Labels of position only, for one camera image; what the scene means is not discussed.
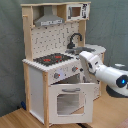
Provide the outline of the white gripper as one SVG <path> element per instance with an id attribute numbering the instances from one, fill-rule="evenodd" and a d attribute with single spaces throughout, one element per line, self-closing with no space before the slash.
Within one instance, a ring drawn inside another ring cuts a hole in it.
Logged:
<path id="1" fill-rule="evenodd" d="M 103 65 L 98 55 L 94 55 L 87 51 L 82 51 L 79 54 L 79 58 L 80 58 L 82 67 L 84 69 L 88 69 L 88 71 L 92 74 L 98 73 L 101 69 L 101 66 Z"/>

